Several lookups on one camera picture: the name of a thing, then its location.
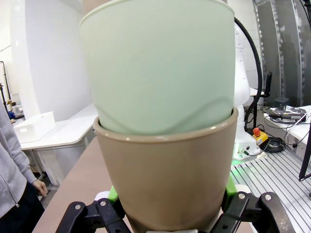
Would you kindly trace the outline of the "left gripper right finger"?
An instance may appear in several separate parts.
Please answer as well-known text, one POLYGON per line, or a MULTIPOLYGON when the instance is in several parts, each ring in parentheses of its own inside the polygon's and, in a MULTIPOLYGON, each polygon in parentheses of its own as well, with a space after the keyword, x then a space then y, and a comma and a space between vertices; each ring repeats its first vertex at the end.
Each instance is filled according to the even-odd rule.
POLYGON ((233 181, 229 181, 223 202, 223 213, 213 226, 215 233, 235 233, 242 222, 250 222, 259 233, 290 233, 291 221, 280 198, 274 192, 266 192, 256 197, 239 191, 233 181))

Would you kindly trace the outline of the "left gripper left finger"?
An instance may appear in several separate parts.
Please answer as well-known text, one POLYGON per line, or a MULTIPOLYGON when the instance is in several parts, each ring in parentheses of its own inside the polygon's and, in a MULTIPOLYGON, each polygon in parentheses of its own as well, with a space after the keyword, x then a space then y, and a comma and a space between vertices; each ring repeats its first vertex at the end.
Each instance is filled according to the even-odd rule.
POLYGON ((108 233, 130 233, 124 222, 125 211, 114 187, 96 195, 86 205, 74 201, 68 205, 58 226, 59 233, 94 233, 105 228, 108 233))

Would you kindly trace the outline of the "person right hand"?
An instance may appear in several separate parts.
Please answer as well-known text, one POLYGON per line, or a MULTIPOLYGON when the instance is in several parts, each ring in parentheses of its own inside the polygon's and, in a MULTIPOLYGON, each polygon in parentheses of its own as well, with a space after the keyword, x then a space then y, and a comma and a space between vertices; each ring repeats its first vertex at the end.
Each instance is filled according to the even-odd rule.
POLYGON ((38 190, 40 196, 47 196, 48 190, 44 182, 42 182, 41 180, 35 180, 32 185, 38 190))

